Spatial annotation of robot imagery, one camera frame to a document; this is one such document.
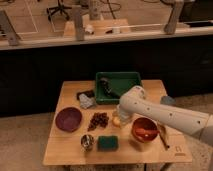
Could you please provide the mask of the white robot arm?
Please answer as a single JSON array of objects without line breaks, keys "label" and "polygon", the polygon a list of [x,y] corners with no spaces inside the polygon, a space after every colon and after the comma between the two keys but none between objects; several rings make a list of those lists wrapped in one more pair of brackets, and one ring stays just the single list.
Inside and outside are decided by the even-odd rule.
[{"label": "white robot arm", "polygon": [[133,86],[120,97],[117,113],[122,124],[129,123],[134,114],[143,115],[213,147],[213,114],[148,101],[141,86]]}]

